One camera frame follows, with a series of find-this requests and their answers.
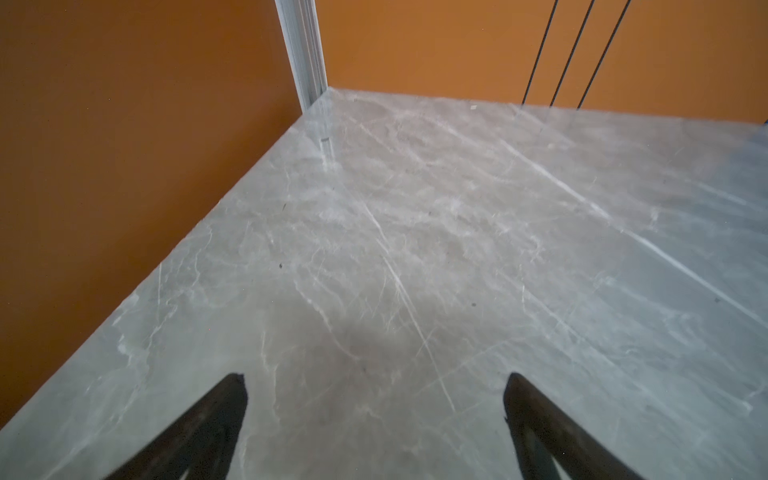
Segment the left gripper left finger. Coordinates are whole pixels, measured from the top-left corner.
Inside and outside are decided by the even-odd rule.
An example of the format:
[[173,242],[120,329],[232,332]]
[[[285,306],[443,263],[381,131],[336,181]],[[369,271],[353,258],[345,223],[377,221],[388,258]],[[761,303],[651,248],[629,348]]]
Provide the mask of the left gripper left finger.
[[110,479],[225,479],[248,403],[245,378],[230,373]]

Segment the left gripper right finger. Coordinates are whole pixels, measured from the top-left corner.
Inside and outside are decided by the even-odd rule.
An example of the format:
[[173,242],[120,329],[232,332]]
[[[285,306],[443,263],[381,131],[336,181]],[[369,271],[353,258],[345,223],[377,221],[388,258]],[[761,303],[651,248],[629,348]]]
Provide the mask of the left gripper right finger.
[[510,374],[504,394],[505,421],[524,479],[638,479],[525,376]]

